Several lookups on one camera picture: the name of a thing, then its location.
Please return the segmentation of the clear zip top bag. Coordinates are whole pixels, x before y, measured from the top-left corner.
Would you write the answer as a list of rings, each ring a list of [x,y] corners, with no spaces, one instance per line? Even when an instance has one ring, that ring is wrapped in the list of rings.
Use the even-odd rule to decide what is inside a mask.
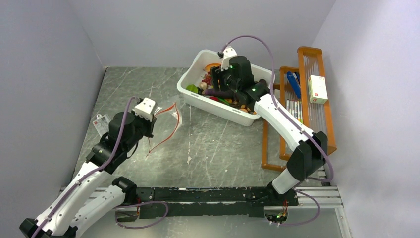
[[[181,97],[178,95],[157,104],[155,109],[155,118],[157,120],[153,128],[153,138],[148,139],[149,149],[146,157],[158,151],[175,136],[183,123],[181,106]]]

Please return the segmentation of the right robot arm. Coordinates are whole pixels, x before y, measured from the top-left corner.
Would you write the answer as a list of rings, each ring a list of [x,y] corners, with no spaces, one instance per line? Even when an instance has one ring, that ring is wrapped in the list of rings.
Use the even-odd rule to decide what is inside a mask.
[[[280,205],[286,193],[309,178],[327,161],[327,136],[300,123],[270,93],[265,84],[254,81],[251,64],[245,56],[219,53],[221,65],[210,70],[216,92],[230,93],[265,119],[286,141],[292,154],[281,174],[268,184],[267,199]]]

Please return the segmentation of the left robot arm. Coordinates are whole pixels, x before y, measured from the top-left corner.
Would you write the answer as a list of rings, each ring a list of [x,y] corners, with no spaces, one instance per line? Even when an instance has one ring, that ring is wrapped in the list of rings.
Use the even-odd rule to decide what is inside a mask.
[[[131,206],[139,201],[134,182],[116,178],[91,202],[96,188],[127,160],[128,152],[143,137],[151,138],[154,112],[135,109],[120,112],[110,121],[108,132],[89,154],[81,169],[44,212],[26,218],[19,229],[27,238],[79,238],[98,219],[120,205]]]

